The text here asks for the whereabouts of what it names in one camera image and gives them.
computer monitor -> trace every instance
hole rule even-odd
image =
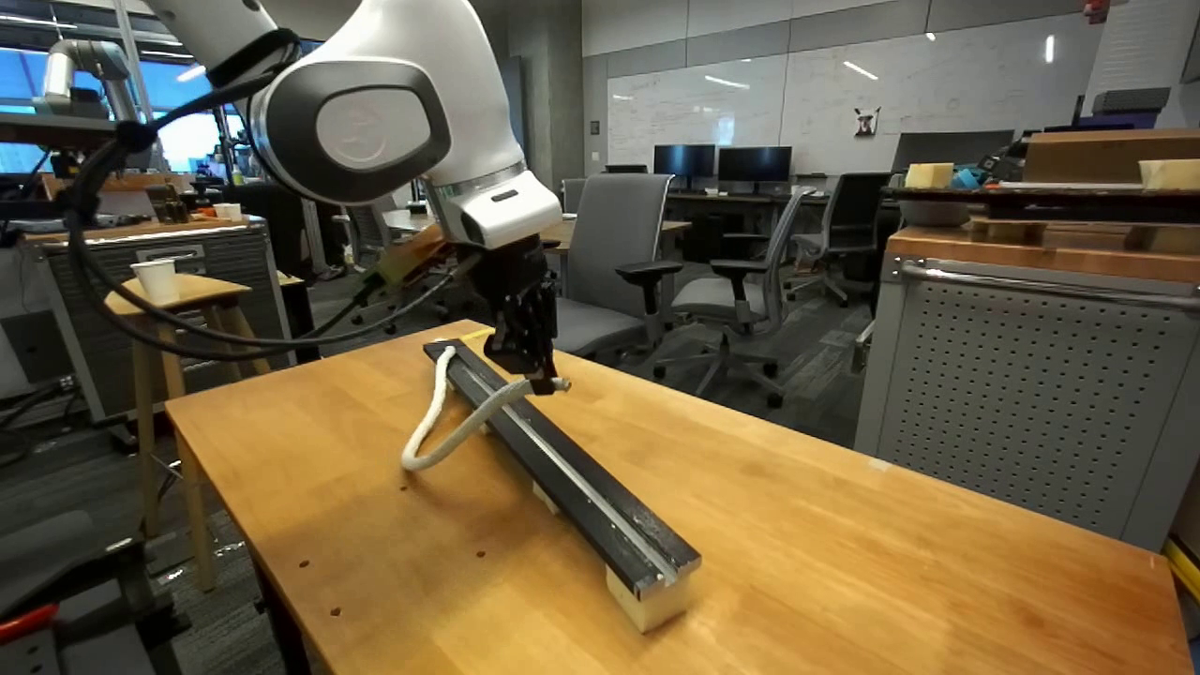
[[[721,181],[790,181],[790,145],[722,145],[721,150]]]
[[[653,145],[653,172],[673,172],[673,185],[707,181],[717,145]]]
[[[897,145],[893,172],[908,172],[920,160],[970,166],[1005,150],[1015,132],[903,132]]]

metal channel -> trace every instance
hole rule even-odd
[[[502,378],[461,340],[428,346],[428,356],[440,356],[445,346],[456,352],[448,362],[453,385],[473,405],[487,402]],[[502,405],[492,426],[633,597],[646,597],[653,583],[673,583],[696,566],[696,550],[686,540],[530,402]]]
[[[1147,307],[1147,303],[1150,307],[1178,307],[1178,312],[1200,307],[1196,293],[1168,297],[1168,293],[1095,290],[1095,285],[1073,285],[1073,281],[993,277],[993,273],[963,273],[963,271],[926,266],[926,263],[911,263],[911,257],[903,257],[897,271],[903,277],[943,281],[943,285],[983,285],[983,290],[1043,293],[1043,297],[1128,303],[1128,307]]]

wooden tabletop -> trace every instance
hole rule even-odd
[[[495,440],[397,480],[453,333],[168,402],[333,672],[1187,672],[1158,556],[560,356],[535,405],[702,550],[638,635]]]
[[[145,301],[145,290],[143,290],[140,277],[127,277],[125,290],[132,290],[136,297]],[[251,285],[233,285],[233,281],[226,281],[226,277],[197,277],[197,273],[175,273],[175,290],[178,290],[178,297],[168,301],[168,303],[158,303],[158,307],[175,312],[175,307],[190,307],[190,303],[208,303],[208,301],[221,301],[221,297],[245,297],[245,293],[251,293]],[[106,297],[106,307],[107,307],[112,316],[118,316],[118,318],[143,316],[132,301],[125,301],[125,297],[115,297],[115,293]]]
[[[983,243],[957,227],[901,227],[890,241],[890,257],[897,253],[1200,285],[1200,253]]]

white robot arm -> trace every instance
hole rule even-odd
[[[276,68],[257,0],[151,0],[215,87]],[[251,98],[263,166],[317,203],[371,203],[425,181],[453,246],[483,252],[477,290],[497,312],[487,356],[550,388],[556,303],[535,233],[560,197],[525,167],[508,101],[468,0],[361,0],[310,56]]]

gray cabinet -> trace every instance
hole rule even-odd
[[[890,257],[855,445],[1162,547],[1196,402],[1192,285]]]
[[[22,243],[22,252],[38,253],[38,273],[51,290],[51,316],[58,323],[73,378],[91,405],[91,418],[125,417],[132,408],[132,356],[127,356],[132,340],[102,316],[98,301],[106,293],[92,290],[85,277],[77,277],[73,257],[58,241]],[[92,241],[91,253],[115,281],[132,277],[136,257],[173,253],[175,271],[251,285],[251,293],[238,303],[256,333],[275,333],[275,337],[285,333],[275,253],[271,253],[267,227],[257,225],[235,225],[235,227],[186,225],[175,233],[107,235],[107,241]],[[183,358],[183,375],[186,375],[186,388],[226,383],[226,371],[215,367],[208,358]]]

